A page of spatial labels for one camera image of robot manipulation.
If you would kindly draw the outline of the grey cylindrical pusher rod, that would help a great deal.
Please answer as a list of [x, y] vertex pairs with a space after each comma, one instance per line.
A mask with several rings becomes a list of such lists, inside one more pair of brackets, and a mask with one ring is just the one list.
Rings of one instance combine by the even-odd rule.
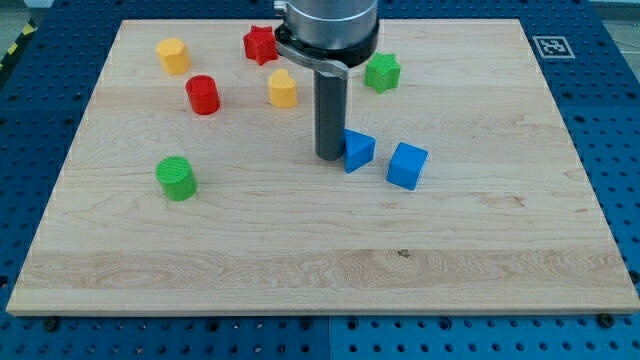
[[344, 152], [348, 82], [322, 72], [314, 73], [315, 152], [327, 161]]

